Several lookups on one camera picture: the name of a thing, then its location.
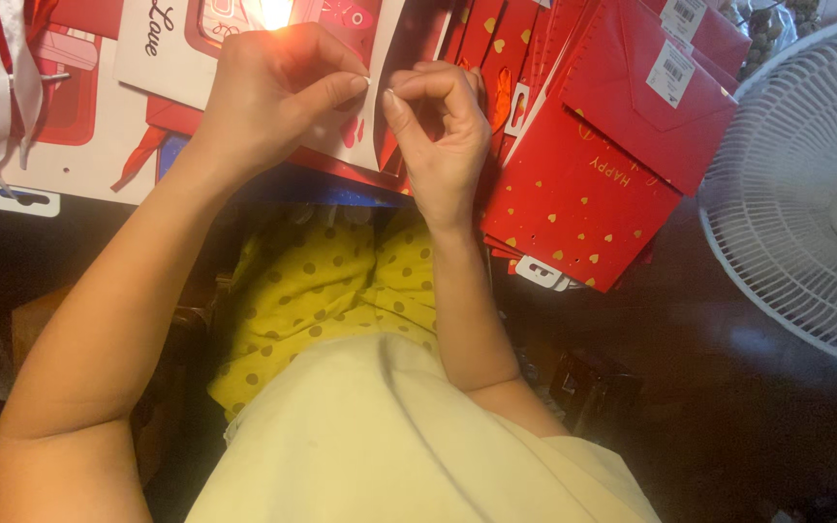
stack of gift bags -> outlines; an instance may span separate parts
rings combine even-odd
[[[199,125],[224,38],[314,21],[372,82],[289,162],[409,195],[378,93],[418,61],[478,66],[493,129],[478,195],[485,243],[544,287],[608,291],[649,259],[735,113],[750,40],[716,1],[64,0],[30,48],[42,75],[69,78],[44,83],[27,170],[15,154],[0,172],[138,203],[164,138]]]

white fan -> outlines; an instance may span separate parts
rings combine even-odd
[[[736,96],[699,193],[706,236],[754,303],[837,356],[837,24],[779,53]]]

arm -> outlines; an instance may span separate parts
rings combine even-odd
[[[341,69],[294,94],[310,62]],[[147,521],[128,417],[228,196],[366,68],[316,25],[226,39],[203,124],[47,324],[0,419],[0,521]]]
[[[384,110],[432,234],[438,345],[448,380],[535,435],[567,435],[519,373],[472,232],[473,196],[492,133],[476,102],[479,69],[464,74],[442,62],[420,63],[395,74],[392,85]],[[445,136],[434,143],[403,101],[424,97],[444,115]]]

light yellow top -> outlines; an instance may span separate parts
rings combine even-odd
[[[188,523],[658,521],[617,454],[480,409],[395,334],[306,350],[225,438]]]

polka dot fabric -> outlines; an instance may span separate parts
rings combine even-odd
[[[435,354],[431,254],[414,209],[397,213],[378,240],[372,225],[345,220],[334,227],[277,221],[254,234],[222,308],[230,351],[209,394],[231,420],[297,354],[325,339],[394,332]]]

